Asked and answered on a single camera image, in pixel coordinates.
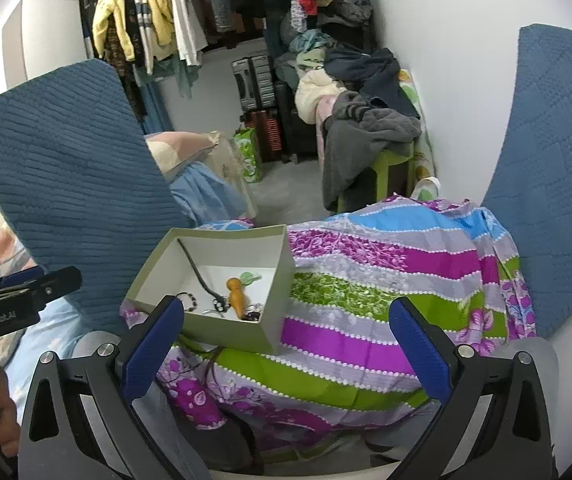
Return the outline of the green plastic stool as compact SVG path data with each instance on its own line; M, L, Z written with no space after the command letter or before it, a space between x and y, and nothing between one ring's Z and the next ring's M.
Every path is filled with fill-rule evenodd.
M383 150L354 181L340 193L338 212L361 209L393 194L408 196L414 185L414 148L408 156L393 150Z

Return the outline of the left blue knitted knee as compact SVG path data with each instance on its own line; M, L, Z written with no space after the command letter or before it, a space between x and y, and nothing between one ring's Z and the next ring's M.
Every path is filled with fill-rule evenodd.
M0 94L0 211L37 264L80 270L69 303L91 330L117 335L138 271L169 229L189 224L118 74L98 60Z

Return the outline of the pink beige pillow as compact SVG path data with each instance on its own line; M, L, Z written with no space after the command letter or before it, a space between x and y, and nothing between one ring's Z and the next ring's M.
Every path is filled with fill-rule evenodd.
M164 131L148 134L149 151L167 182L173 182L192 162L202 162L220 143L218 133Z

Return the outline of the beige floral cloth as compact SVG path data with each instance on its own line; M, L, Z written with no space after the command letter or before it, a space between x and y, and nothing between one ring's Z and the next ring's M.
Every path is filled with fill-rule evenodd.
M225 133L212 131L207 133L207 137L213 142L211 152L205 157L203 162L217 177L226 181L232 188L243 196L246 202L245 217L254 219L258 209L255 206L251 188L243 177L243 161L231 139Z

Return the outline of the green paper bag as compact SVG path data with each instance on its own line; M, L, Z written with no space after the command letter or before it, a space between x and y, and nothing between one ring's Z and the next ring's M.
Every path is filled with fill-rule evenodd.
M234 136L241 163L243 164L243 177L248 183L257 183L262 180L262 159L257 134L253 127L241 127Z

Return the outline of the dark navy garment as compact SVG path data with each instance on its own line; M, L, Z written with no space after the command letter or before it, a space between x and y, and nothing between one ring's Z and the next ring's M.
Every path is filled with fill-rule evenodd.
M401 67L389 49L367 53L350 44L339 44L326 52L324 70L363 96L371 106L391 108L405 116L420 118L400 86Z

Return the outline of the red black suitcase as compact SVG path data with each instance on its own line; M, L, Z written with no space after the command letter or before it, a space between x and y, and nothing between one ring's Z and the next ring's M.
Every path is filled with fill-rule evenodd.
M246 112L243 123L246 127L254 128L262 162L277 162L283 158L277 110Z

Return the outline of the black stick hair pin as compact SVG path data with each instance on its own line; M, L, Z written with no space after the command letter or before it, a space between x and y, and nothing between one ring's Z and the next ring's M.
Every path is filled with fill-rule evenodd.
M197 264L195 263L194 258L191 257L190 252L187 249L187 247L185 246L185 244L183 243L183 241L180 238L176 238L176 240L177 240L177 243L179 243L179 247L182 248L182 251L188 260L190 268L193 269L195 277L197 278L197 281L200 284L201 288L208 295L210 295L212 297L214 310L218 314L223 315L228 310L227 300L222 295L220 295L218 292L214 292L214 290L207 284L207 282L203 278L202 274L200 273L200 271L197 267Z

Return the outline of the yellow hanging jacket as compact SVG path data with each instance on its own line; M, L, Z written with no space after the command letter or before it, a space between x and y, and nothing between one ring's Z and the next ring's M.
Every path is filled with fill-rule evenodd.
M176 47L171 0L97 0L92 16L92 45L98 58L121 54L146 67L167 58Z

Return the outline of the cream fluffy garment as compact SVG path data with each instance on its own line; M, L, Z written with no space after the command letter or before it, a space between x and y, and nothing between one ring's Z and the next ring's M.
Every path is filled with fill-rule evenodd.
M331 78L323 68L309 70L300 79L295 92L295 107L300 119L314 125L319 101L324 96L339 96L344 91L344 85Z

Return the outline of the light blue cloth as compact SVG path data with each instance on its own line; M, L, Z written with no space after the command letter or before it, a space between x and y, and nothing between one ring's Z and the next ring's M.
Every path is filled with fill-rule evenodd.
M246 215L243 196L202 162L190 162L169 187L181 211L175 223L180 228L197 228Z

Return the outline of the white hanging shirt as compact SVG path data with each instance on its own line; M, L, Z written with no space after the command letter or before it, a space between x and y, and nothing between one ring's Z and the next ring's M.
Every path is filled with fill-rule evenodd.
M193 0L171 0L175 41L179 58L188 66L201 65L201 52L208 45Z

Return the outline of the grey fleece blanket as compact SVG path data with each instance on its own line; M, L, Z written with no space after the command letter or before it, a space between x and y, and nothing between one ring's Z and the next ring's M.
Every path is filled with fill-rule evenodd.
M411 155L420 120L393 108L376 107L354 91L344 91L325 122L322 194L324 207L336 207L340 194L386 148Z

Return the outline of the right blue knitted knee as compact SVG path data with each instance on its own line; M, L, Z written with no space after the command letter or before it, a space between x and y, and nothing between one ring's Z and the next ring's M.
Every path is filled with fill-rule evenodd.
M553 335L572 315L572 30L520 29L510 121L482 203L518 247L536 330Z

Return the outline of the blue knitted knee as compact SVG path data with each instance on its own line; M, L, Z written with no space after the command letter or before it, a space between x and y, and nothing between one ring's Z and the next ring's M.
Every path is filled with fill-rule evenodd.
M169 229L189 224L118 74L98 60L0 94L0 211L37 264L80 270L69 303L91 330L117 335L138 271Z
M520 29L510 121L482 203L518 247L536 330L553 335L572 315L572 30Z

